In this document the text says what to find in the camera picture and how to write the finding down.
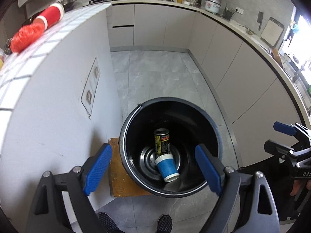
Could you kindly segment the person's right hand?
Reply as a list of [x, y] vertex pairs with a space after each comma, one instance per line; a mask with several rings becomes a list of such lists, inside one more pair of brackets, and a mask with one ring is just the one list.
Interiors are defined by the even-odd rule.
[[[293, 188], [292, 188], [290, 195], [295, 196], [298, 193], [301, 185], [304, 185], [302, 180], [294, 180]], [[310, 180], [307, 182], [306, 187], [308, 190], [311, 190], [311, 181]]]

